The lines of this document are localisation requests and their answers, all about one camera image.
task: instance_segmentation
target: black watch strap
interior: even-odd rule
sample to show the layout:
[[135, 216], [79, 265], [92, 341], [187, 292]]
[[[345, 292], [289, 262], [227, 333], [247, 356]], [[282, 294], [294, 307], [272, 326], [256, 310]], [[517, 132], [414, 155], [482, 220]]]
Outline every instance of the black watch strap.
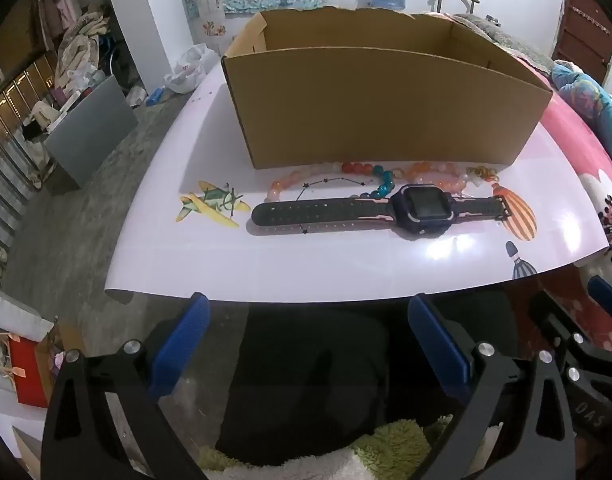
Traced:
[[453, 196], [453, 210], [459, 220], [495, 219], [506, 220], [512, 213], [506, 199], [501, 195], [487, 198]]
[[387, 198], [328, 198], [265, 202], [253, 209], [252, 220], [261, 227], [320, 222], [395, 222]]

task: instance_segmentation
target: airplane sticker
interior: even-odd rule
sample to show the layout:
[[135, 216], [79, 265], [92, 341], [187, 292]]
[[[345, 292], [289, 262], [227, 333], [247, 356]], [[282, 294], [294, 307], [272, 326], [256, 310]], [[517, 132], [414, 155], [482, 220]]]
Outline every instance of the airplane sticker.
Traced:
[[232, 217], [234, 211], [250, 211], [250, 206], [240, 200], [243, 195], [237, 195], [235, 189], [226, 184], [226, 189], [214, 186], [204, 180], [199, 181], [202, 197], [195, 193], [181, 195], [182, 210], [177, 215], [177, 222], [182, 221], [192, 211], [207, 216], [211, 220], [227, 227], [239, 227]]

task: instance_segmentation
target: watch face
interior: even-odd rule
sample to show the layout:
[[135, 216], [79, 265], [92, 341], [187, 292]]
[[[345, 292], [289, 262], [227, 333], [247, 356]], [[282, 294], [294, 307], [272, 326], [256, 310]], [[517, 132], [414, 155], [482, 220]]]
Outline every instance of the watch face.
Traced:
[[419, 220], [449, 219], [452, 210], [445, 193], [435, 186], [410, 186], [404, 189], [410, 214]]

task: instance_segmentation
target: red gift bag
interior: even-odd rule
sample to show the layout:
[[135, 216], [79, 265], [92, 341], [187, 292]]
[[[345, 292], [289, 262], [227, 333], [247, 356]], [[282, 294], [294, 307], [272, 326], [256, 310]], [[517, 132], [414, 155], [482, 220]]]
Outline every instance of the red gift bag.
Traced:
[[11, 363], [10, 368], [0, 365], [0, 372], [12, 381], [17, 400], [29, 406], [47, 408], [48, 401], [41, 385], [34, 354], [37, 343], [9, 332], [1, 332], [0, 341], [6, 345]]

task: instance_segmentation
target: blue gripper pad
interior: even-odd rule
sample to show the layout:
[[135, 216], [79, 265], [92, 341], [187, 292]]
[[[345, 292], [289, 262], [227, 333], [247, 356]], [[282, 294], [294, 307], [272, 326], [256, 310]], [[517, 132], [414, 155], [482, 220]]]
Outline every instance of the blue gripper pad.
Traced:
[[612, 317], [612, 286], [599, 277], [588, 280], [588, 295]]
[[451, 335], [420, 296], [408, 302], [408, 324], [444, 393], [463, 405], [472, 395], [470, 364]]
[[211, 307], [203, 294], [193, 294], [186, 310], [170, 327], [150, 361], [148, 394], [154, 400], [170, 395], [211, 322]]

